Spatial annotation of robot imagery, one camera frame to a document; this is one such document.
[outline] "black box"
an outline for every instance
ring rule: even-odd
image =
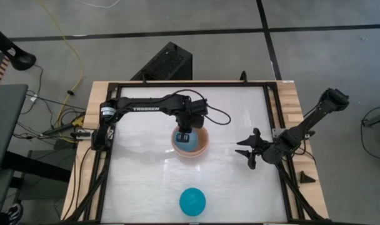
[[[131,81],[193,80],[193,55],[169,42]]]

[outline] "teal ball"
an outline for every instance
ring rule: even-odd
[[[204,211],[206,198],[202,191],[192,187],[180,195],[179,205],[186,215],[198,216]]]
[[[192,152],[195,151],[198,147],[198,135],[197,132],[193,129],[189,135],[189,142],[178,142],[176,136],[179,134],[179,131],[175,132],[174,143],[182,151]]]

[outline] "white work surface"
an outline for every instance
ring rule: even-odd
[[[124,87],[121,96],[161,98],[184,87]],[[261,87],[190,87],[212,107],[226,111],[232,122],[220,126],[205,119],[209,146],[196,158],[179,156],[171,145],[177,126],[162,112],[130,112],[117,123],[112,147],[102,223],[256,223],[286,221],[283,194],[276,168],[256,158],[255,170],[235,149],[251,150],[237,142],[253,128],[272,141]],[[192,92],[179,94],[200,99]],[[224,123],[220,112],[208,116]],[[181,193],[198,188],[206,197],[198,216],[179,207]]]

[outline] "tan bowl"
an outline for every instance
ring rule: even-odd
[[[183,151],[181,149],[179,149],[179,147],[177,147],[174,143],[174,137],[175,137],[175,133],[176,131],[178,131],[179,127],[176,127],[174,130],[173,130],[173,133],[172,133],[172,137],[171,137],[171,142],[172,142],[172,146],[173,148],[175,149],[175,151],[180,155],[180,156],[183,156],[183,157],[186,157],[186,158],[194,158],[194,157],[197,157],[199,156],[201,153],[203,153],[205,151],[205,149],[207,148],[208,146],[208,142],[209,142],[209,137],[208,137],[208,132],[207,132],[207,129],[205,129],[204,127],[201,128],[201,129],[197,129],[197,128],[193,128],[197,135],[198,135],[198,147],[196,148],[195,151],[191,151],[191,152],[186,152],[186,151]]]

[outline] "gray floor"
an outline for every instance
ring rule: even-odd
[[[109,5],[114,1],[89,2]],[[68,0],[45,3],[68,35],[262,27],[252,0],[121,0],[111,9]],[[380,24],[380,1],[270,0],[263,4],[272,28]],[[0,0],[0,30],[9,37],[59,35],[43,9],[28,0]],[[363,151],[359,137],[364,114],[380,106],[380,29],[271,36],[282,78],[296,81],[304,112],[328,87],[350,95],[350,106],[325,118],[314,128],[317,134],[312,138],[331,219],[380,224],[380,160]],[[250,79],[274,79],[263,33],[77,40],[70,43],[84,62],[84,79],[69,103],[86,107],[93,81],[130,79],[169,41],[193,53],[194,79],[238,79],[242,70]],[[41,95],[63,101],[79,77],[78,61],[69,48],[62,41],[17,44],[35,54],[44,68]],[[37,68],[19,72],[9,66],[2,83],[26,83],[37,89],[38,75]],[[55,117],[59,106],[50,106]],[[38,131],[49,127],[43,102],[19,120]],[[380,126],[366,133],[367,146],[380,155]],[[13,139],[10,151],[26,154],[30,149],[49,148],[43,142]],[[55,200],[27,202],[30,213],[23,222],[55,220]],[[36,207],[43,211],[36,213]]]

